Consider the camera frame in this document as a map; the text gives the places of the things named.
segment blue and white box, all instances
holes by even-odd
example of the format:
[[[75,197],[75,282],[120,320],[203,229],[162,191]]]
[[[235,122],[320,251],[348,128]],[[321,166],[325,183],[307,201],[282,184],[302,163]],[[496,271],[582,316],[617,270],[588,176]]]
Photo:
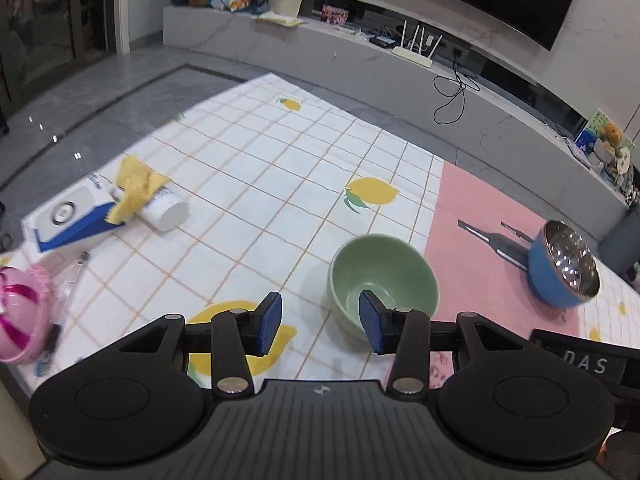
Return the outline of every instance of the blue and white box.
[[[116,203],[111,187],[91,173],[26,216],[22,220],[24,251],[31,263],[55,276],[119,227],[105,220]]]

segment white bottle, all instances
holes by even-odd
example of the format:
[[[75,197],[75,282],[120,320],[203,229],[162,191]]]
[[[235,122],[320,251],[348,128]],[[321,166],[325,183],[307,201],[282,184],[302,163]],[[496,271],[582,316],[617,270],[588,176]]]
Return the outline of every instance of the white bottle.
[[[116,200],[120,200],[124,191],[114,187],[111,194]],[[164,232],[178,227],[189,216],[189,204],[176,195],[173,191],[162,186],[151,199],[137,212],[143,220],[149,222],[158,231]]]

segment black floor border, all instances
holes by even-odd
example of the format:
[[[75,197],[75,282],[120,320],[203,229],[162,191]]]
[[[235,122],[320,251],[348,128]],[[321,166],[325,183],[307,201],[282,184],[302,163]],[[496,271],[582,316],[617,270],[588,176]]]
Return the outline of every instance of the black floor border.
[[[156,83],[156,82],[160,81],[161,79],[164,79],[165,77],[168,77],[171,74],[174,74],[174,73],[176,73],[176,72],[178,72],[180,70],[184,70],[184,69],[194,70],[196,72],[205,73],[205,74],[216,76],[216,77],[219,77],[219,78],[222,78],[222,79],[226,79],[226,80],[229,80],[229,81],[235,81],[237,83],[245,83],[245,82],[248,81],[248,79],[237,77],[237,76],[234,76],[234,75],[231,75],[231,74],[226,74],[224,72],[219,72],[217,70],[212,70],[212,69],[209,69],[209,68],[204,68],[204,67],[201,67],[201,66],[193,65],[193,64],[190,64],[190,63],[185,63],[185,64],[182,64],[182,65],[177,66],[175,68],[172,68],[171,70],[168,70],[167,72],[162,72],[161,74],[154,76],[153,78],[151,78],[148,81],[145,81],[144,83],[132,88],[131,90],[125,92],[124,94],[119,95],[115,99],[103,104],[99,108],[96,108],[93,112],[89,113],[86,117],[83,117],[77,123],[75,123],[72,126],[68,127],[63,133],[61,133],[58,136],[56,136],[56,142],[51,140],[46,146],[40,148],[34,155],[32,155],[29,158],[29,160],[27,160],[23,165],[20,166],[20,168],[15,170],[2,184],[0,184],[0,192],[4,191],[9,186],[9,184],[11,184],[16,178],[18,178],[34,162],[36,162],[37,160],[42,158],[42,156],[45,155],[49,150],[51,150],[54,146],[57,146],[63,139],[67,138],[70,134],[72,134],[74,132],[74,130],[77,130],[80,126],[82,126],[83,124],[91,121],[97,115],[99,115],[103,111],[105,111],[107,108],[110,108],[113,105],[118,104],[123,99],[126,99],[127,97],[130,97],[131,95],[135,94],[136,92],[141,91],[142,89],[146,88],[147,86],[149,86],[149,85],[151,85],[153,83]]]

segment blue gripper pad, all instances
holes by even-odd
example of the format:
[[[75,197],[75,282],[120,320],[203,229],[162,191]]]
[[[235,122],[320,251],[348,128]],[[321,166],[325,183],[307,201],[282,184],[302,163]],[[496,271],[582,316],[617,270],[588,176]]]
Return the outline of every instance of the blue gripper pad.
[[[365,334],[367,334],[371,349],[375,354],[382,355],[384,353],[382,319],[376,308],[362,292],[358,300],[358,311],[360,313],[360,323]]]
[[[259,353],[267,355],[276,337],[276,332],[282,321],[282,296],[278,294],[277,299],[271,303],[271,306],[262,315],[262,323],[260,324],[260,332],[258,333],[258,349]]]

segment green bowl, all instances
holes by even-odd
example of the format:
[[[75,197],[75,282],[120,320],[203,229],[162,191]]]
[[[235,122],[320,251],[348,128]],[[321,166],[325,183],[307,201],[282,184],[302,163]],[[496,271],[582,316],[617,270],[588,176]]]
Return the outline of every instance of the green bowl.
[[[329,266],[327,297],[340,325],[366,340],[358,299],[372,290],[388,308],[404,306],[433,317],[438,308],[438,280],[411,245],[391,236],[369,234],[345,243]]]

